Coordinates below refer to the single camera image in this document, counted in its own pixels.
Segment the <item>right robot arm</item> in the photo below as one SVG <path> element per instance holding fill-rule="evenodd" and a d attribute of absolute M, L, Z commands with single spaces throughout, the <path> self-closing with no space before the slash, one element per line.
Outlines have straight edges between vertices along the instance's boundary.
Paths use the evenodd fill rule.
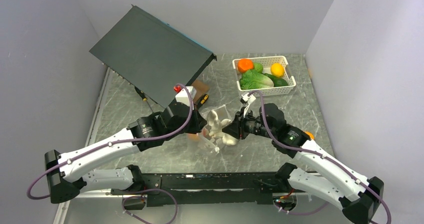
<path fill-rule="evenodd" d="M 225 119 L 222 131 L 236 140 L 245 139 L 249 134 L 270 138 L 279 152 L 311 166 L 320 174 L 317 177 L 285 163 L 275 173 L 275 184 L 280 191 L 295 189 L 317 196 L 339 208 L 354 224 L 371 224 L 379 206 L 383 206 L 387 223 L 391 223 L 391 213 L 383 201 L 381 179 L 367 178 L 336 160 L 310 135 L 288 124 L 275 104 L 263 105 L 258 117 L 245 111 L 243 107 L 232 121 Z"/>

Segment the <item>orange tangerine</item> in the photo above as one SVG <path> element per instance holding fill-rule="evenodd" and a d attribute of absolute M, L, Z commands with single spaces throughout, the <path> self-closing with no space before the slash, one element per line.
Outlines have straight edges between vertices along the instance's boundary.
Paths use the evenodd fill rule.
<path fill-rule="evenodd" d="M 248 70 L 252 70 L 254 68 L 255 68 L 255 66 L 254 66 L 253 62 L 250 59 L 245 59 L 245 58 L 244 59 L 240 59 L 238 61 L 238 63 L 237 63 L 237 70 L 240 73 L 245 73 Z"/>

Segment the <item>yellow lemon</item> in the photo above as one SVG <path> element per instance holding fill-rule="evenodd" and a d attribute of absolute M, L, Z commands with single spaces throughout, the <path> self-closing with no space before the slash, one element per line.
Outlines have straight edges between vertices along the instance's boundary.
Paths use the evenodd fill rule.
<path fill-rule="evenodd" d="M 278 78 L 282 78 L 284 76 L 284 74 L 286 73 L 285 68 L 280 63 L 274 63 L 270 67 L 270 72 L 273 76 L 278 77 Z"/>

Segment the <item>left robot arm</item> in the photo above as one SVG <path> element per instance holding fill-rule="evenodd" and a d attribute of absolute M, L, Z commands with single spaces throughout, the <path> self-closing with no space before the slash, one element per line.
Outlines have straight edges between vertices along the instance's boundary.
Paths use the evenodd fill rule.
<path fill-rule="evenodd" d="M 118 189 L 137 194 L 145 188 L 138 166 L 101 170 L 109 161 L 161 146 L 180 134 L 197 134 L 207 124 L 197 109 L 174 103 L 162 112 L 140 117 L 118 133 L 82 149 L 67 153 L 51 150 L 44 163 L 49 199 L 53 204 L 69 201 L 83 192 Z"/>

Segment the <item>clear zip top bag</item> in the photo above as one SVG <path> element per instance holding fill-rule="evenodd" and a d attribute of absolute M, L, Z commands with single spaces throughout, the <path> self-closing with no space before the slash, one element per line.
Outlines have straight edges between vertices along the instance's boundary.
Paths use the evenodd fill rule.
<path fill-rule="evenodd" d="M 203 109 L 200 114 L 208 120 L 208 115 L 211 111 L 216 112 L 216 116 L 220 122 L 224 119 L 230 119 L 230 114 L 225 104 L 219 107 Z M 219 154 L 221 149 L 225 146 L 222 135 L 208 123 L 206 123 L 200 133 L 186 134 L 186 136 L 188 137 L 192 149 L 207 156 Z"/>

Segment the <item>pink yellow peach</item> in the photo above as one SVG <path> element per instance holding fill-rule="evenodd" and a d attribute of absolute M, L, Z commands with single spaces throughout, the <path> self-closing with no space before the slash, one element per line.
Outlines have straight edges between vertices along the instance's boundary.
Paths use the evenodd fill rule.
<path fill-rule="evenodd" d="M 187 137 L 189 140 L 193 142 L 199 142 L 201 141 L 201 135 L 200 134 L 187 134 Z"/>

